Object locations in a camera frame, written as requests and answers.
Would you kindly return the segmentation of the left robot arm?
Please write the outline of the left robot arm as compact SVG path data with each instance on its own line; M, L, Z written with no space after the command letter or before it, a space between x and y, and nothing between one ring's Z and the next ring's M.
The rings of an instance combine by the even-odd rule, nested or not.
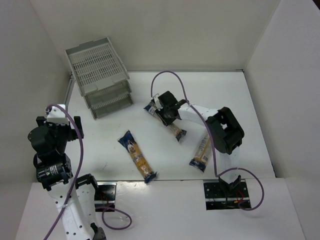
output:
M77 129L67 118L62 123L48 121L44 116L36 118L37 127L27 137L36 151L36 179L53 199L68 240L105 240L106 234L95 215L98 184L91 174L75 177L65 153L68 142L84 138L81 118L75 116L73 120Z

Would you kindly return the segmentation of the blue yellow spaghetti bag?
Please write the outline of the blue yellow spaghetti bag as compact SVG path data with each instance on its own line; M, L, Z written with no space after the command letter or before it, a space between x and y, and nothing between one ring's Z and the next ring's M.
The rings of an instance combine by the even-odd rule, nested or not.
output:
M157 172L154 171L149 165L130 130L127 130L125 134L117 141L130 155L131 160L142 175L145 184L149 184L151 181L156 179Z

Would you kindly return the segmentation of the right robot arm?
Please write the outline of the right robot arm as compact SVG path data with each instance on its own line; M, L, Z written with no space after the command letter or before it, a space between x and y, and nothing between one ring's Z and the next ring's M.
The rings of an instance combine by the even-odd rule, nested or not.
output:
M204 125L209 135L213 153L214 175L225 197L240 184L238 174L239 151L245 136L233 112L228 107L211 109L178 101L170 91L152 97L157 113L165 126L175 120L186 120Z

